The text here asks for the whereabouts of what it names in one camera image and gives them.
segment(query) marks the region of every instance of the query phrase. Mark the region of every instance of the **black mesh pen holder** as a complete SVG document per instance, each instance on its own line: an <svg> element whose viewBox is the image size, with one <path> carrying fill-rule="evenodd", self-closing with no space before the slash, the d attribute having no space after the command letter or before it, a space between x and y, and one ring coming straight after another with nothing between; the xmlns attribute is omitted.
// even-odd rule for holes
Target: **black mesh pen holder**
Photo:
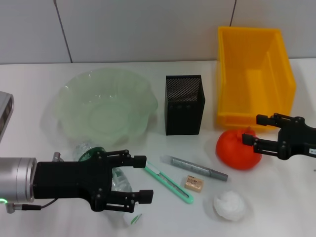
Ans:
<svg viewBox="0 0 316 237"><path fill-rule="evenodd" d="M166 135L199 134L205 97L201 76L166 76Z"/></svg>

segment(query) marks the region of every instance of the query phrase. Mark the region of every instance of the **green box cutter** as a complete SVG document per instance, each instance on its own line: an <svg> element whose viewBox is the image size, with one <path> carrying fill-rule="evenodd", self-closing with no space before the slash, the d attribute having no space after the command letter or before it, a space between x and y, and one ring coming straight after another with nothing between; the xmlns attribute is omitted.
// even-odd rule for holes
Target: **green box cutter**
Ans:
<svg viewBox="0 0 316 237"><path fill-rule="evenodd" d="M181 198L184 202L191 204L193 203L193 196L188 192L184 191L176 182L170 179L163 172L158 170L153 164L150 162L146 163L146 167L144 168L148 173L150 173L155 179L169 188L175 195Z"/></svg>

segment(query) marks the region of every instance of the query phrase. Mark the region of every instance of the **white table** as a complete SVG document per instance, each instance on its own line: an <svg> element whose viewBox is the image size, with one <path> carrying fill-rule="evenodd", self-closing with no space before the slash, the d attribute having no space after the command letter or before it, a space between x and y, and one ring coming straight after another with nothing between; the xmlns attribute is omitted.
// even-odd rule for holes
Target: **white table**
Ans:
<svg viewBox="0 0 316 237"><path fill-rule="evenodd" d="M316 127L316 59L291 60L297 80L293 114L306 118ZM303 237L316 233L316 159L303 156L288 161L264 156L253 170L241 172L228 168L215 155L222 131L213 129L212 113L215 61L105 64L1 65L0 90L12 93L15 109L0 144L2 157L36 157L50 161L54 151L65 160L75 144L70 144L52 117L52 101L60 87L73 76L101 68L120 67L142 74L152 83L159 102L156 119L146 135L121 147L132 155L148 159L176 182L183 184L190 174L161 163L164 154L183 158L227 173L227 183L202 177L201 193L191 192L194 203L185 204L166 187L141 169L124 167L134 190L153 189L153 203L143 205L143 217L135 226L114 226L105 212L90 210L82 199L60 199L40 211L7 214L0 206L0 236L10 237ZM166 75L202 75L206 103L199 136L165 136L164 83ZM262 138L276 139L276 132ZM220 219L210 200L224 190L240 192L249 205L247 216L237 223ZM44 204L46 200L35 203Z"/></svg>

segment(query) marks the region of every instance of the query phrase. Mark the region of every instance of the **yellow plastic bin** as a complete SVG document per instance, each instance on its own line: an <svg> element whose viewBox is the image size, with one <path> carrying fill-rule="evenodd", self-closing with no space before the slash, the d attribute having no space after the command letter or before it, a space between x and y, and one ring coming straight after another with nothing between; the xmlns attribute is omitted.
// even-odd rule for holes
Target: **yellow plastic bin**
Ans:
<svg viewBox="0 0 316 237"><path fill-rule="evenodd" d="M217 123L271 129L257 114L289 115L296 82L279 29L219 27Z"/></svg>

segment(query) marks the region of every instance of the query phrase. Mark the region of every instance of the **white sticker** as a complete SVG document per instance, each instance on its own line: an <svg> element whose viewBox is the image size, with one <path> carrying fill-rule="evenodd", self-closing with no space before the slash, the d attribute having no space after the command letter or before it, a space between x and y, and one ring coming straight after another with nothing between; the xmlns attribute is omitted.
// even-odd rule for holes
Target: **white sticker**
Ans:
<svg viewBox="0 0 316 237"><path fill-rule="evenodd" d="M311 149L310 148L310 154L316 155L316 149Z"/></svg>

